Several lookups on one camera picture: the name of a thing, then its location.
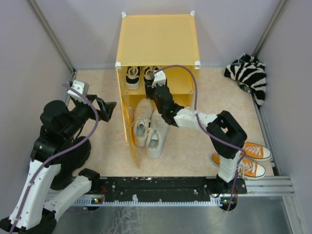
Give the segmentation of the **white sneaker one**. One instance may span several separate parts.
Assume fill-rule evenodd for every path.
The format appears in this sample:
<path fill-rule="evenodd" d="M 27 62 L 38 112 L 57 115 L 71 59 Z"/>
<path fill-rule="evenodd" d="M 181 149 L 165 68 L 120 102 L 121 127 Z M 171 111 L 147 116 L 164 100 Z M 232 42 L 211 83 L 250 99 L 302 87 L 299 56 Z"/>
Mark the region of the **white sneaker one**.
<path fill-rule="evenodd" d="M 145 147 L 147 132 L 151 122 L 153 106 L 149 99 L 143 98 L 136 106 L 132 123 L 134 142 L 137 147 Z"/>
<path fill-rule="evenodd" d="M 161 156 L 168 129 L 169 125 L 161 114 L 158 110 L 154 110 L 146 140 L 146 151 L 149 158 L 157 159 Z"/>

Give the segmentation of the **black white sneaker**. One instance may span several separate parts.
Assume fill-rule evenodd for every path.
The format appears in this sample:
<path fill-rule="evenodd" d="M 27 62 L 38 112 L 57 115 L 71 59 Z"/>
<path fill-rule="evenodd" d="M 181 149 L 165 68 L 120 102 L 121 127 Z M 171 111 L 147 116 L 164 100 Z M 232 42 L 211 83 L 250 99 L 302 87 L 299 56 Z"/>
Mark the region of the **black white sneaker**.
<path fill-rule="evenodd" d="M 148 80 L 151 79 L 151 75 L 155 72 L 160 70 L 160 66 L 144 66 L 143 67 L 143 79 L 144 82 L 146 83 Z"/>
<path fill-rule="evenodd" d="M 129 66 L 126 73 L 126 88 L 136 90 L 140 86 L 140 66 Z"/>

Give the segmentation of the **orange sneaker one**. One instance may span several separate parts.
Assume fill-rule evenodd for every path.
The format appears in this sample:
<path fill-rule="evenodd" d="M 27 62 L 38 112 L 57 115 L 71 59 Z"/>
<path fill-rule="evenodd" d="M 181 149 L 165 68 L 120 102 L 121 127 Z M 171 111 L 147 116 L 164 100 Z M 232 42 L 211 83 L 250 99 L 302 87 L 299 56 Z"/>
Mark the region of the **orange sneaker one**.
<path fill-rule="evenodd" d="M 243 149 L 246 152 L 246 157 L 254 161 L 267 161 L 272 157 L 271 151 L 267 147 L 260 144 L 246 141 Z"/>

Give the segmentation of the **orange sneaker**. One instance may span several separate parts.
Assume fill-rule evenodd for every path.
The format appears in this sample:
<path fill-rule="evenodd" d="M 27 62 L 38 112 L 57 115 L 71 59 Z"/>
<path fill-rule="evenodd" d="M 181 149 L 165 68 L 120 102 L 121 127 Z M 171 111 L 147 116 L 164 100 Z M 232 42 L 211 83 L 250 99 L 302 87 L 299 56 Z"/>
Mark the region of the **orange sneaker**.
<path fill-rule="evenodd" d="M 266 174 L 266 169 L 261 164 L 250 159 L 243 158 L 238 154 L 234 158 L 225 158 L 218 153 L 213 154 L 212 161 L 219 167 L 218 176 L 225 182 L 230 182 L 234 179 L 235 173 L 242 178 L 256 180 L 261 179 Z"/>

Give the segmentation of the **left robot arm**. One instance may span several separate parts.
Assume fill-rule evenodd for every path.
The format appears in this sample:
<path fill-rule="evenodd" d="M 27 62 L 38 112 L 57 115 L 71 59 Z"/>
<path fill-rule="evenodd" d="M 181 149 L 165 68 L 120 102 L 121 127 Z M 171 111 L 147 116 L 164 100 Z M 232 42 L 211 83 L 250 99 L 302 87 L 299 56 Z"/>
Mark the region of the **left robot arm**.
<path fill-rule="evenodd" d="M 101 189 L 99 173 L 83 167 L 90 156 L 91 143 L 88 136 L 79 133 L 89 119 L 109 121 L 116 103 L 88 95 L 74 104 L 73 110 L 61 100 L 45 105 L 26 183 L 14 211 L 1 220 L 2 230 L 50 234 L 78 198 Z"/>

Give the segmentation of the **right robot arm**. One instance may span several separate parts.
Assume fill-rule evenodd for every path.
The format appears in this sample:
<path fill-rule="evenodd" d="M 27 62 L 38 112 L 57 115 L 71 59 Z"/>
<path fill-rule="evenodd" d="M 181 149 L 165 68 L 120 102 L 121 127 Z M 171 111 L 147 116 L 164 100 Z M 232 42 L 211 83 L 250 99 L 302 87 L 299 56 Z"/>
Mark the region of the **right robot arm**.
<path fill-rule="evenodd" d="M 246 156 L 243 150 L 247 134 L 235 118 L 228 112 L 205 114 L 178 105 L 166 85 L 152 85 L 145 82 L 146 97 L 153 100 L 166 124 L 180 128 L 191 128 L 207 134 L 220 156 L 217 173 L 217 193 L 233 193 L 238 177 L 241 157 Z"/>

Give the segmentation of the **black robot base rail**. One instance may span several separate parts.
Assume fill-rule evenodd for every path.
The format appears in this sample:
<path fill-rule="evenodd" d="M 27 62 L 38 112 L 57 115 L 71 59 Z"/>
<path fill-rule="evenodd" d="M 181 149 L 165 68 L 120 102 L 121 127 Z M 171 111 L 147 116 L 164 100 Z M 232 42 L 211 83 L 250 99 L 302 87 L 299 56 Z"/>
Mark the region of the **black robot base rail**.
<path fill-rule="evenodd" d="M 238 178 L 226 183 L 216 177 L 101 177 L 74 205 L 94 211 L 101 206 L 219 206 L 233 207 L 247 193 Z"/>

